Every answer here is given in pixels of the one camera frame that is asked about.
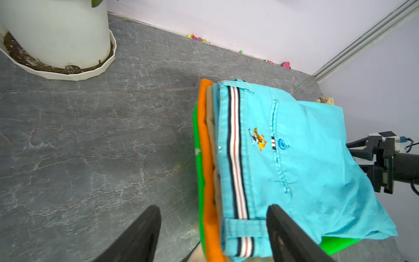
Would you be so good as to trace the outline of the orange pants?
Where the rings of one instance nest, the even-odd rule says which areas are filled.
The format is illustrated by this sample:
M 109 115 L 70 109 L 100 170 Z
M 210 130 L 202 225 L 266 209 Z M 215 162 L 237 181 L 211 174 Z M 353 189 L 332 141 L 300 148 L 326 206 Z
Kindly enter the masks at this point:
M 206 91 L 207 88 L 212 85 L 213 82 L 210 80 L 202 79 L 200 81 L 199 97 L 197 102 L 197 126 L 199 130 L 201 154 L 203 158 L 203 178 L 205 183 L 203 225 L 207 261 L 224 262 L 226 261 L 226 258 L 222 253 L 220 244 L 220 226 L 215 202 L 212 147 L 206 124 Z

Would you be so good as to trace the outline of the teal pants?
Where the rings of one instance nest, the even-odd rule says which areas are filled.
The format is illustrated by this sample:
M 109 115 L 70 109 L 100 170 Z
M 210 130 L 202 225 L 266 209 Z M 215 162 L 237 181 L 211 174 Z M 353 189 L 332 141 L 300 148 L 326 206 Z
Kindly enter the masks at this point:
M 270 257 L 266 216 L 280 206 L 317 244 L 383 240 L 396 225 L 346 143 L 343 109 L 242 80 L 213 85 L 221 249 L 235 262 Z

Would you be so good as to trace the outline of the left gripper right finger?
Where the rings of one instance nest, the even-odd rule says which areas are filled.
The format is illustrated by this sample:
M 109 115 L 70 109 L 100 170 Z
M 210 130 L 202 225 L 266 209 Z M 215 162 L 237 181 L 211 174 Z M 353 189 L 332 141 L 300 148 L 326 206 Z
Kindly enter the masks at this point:
M 269 206 L 266 224 L 275 262 L 333 261 L 280 206 Z

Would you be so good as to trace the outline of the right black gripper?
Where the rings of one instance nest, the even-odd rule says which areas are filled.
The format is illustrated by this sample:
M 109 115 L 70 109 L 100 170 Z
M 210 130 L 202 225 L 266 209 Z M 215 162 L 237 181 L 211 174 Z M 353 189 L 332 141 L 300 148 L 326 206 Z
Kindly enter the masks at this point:
M 395 182 L 409 184 L 415 194 L 419 193 L 419 156 L 396 150 L 394 138 L 371 136 L 347 143 L 353 157 L 372 160 L 373 165 L 360 165 L 368 174 L 374 191 L 393 194 Z

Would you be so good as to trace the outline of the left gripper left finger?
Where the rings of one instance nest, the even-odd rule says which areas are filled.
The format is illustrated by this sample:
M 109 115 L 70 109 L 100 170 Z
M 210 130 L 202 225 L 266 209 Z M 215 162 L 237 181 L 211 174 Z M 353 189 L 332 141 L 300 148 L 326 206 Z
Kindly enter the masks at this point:
M 152 262 L 160 228 L 160 208 L 151 205 L 95 261 Z

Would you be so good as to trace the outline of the green plastic basket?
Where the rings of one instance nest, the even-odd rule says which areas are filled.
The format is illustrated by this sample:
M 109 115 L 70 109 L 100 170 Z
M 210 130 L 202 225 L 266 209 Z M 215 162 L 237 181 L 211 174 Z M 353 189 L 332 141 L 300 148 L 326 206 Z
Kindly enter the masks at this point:
M 201 246 L 204 252 L 204 257 L 207 258 L 205 225 L 204 225 L 205 178 L 204 178 L 204 169 L 203 169 L 203 155 L 201 152 L 199 126 L 198 126 L 197 104 L 195 105 L 194 111 L 193 111 L 193 132 L 194 132 L 195 161 L 196 161 L 198 199 L 199 199 L 200 241 L 201 241 Z M 334 255 L 360 241 L 361 239 L 323 237 L 320 247 L 328 255 Z

